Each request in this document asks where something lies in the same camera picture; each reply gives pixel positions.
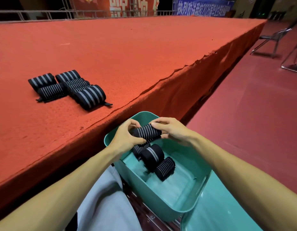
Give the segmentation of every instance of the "blue banner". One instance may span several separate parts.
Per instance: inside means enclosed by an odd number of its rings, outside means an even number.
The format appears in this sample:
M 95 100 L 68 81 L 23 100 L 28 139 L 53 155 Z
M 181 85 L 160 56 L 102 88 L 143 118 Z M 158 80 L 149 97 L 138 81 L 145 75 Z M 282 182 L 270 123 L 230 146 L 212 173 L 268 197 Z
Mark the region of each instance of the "blue banner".
M 176 15 L 223 17 L 234 1 L 227 0 L 175 0 Z

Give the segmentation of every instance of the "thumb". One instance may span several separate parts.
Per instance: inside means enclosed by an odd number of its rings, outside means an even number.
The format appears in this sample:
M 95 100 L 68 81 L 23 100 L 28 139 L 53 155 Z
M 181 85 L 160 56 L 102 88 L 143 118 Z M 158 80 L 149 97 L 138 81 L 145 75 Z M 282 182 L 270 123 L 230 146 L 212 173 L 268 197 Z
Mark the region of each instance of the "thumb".
M 160 131 L 169 132 L 169 124 L 160 124 L 157 122 L 152 122 L 151 126 L 154 127 L 155 129 L 160 130 Z
M 137 138 L 137 137 L 132 137 L 132 138 L 133 138 L 134 145 L 146 143 L 146 140 L 143 138 Z

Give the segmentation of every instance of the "person's right hand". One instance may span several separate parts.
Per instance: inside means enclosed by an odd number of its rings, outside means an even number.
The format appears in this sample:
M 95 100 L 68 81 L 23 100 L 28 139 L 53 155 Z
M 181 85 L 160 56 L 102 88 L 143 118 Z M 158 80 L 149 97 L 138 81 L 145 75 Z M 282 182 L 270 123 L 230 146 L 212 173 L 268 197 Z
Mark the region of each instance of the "person's right hand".
M 193 131 L 189 130 L 175 118 L 161 117 L 152 120 L 150 124 L 152 127 L 162 131 L 162 139 L 172 139 L 184 146 L 189 146 L 189 140 Z

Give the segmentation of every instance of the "pink floor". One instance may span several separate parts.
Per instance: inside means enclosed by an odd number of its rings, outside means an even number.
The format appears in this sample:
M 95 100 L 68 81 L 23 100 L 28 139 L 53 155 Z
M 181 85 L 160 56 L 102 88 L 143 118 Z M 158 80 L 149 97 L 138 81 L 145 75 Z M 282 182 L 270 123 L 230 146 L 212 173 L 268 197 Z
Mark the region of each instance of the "pink floor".
M 287 26 L 269 22 L 262 34 Z M 296 43 L 297 26 L 281 40 L 281 58 L 253 56 L 250 50 L 188 127 L 297 193 L 297 73 L 280 69 Z M 272 52 L 273 46 L 269 42 L 260 51 Z

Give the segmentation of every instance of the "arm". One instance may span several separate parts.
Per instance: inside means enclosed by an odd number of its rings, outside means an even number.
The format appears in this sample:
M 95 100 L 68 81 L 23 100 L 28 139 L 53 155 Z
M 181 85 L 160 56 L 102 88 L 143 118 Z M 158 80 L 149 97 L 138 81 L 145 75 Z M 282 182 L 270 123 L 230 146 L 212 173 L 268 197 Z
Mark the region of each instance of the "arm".
M 152 126 L 163 131 L 162 138 L 193 146 L 263 230 L 297 230 L 297 194 L 174 118 L 158 118 Z
M 140 127 L 135 120 L 124 122 L 108 147 L 14 210 L 0 221 L 0 230 L 62 231 L 107 167 L 134 145 L 146 142 L 129 134 L 135 127 Z

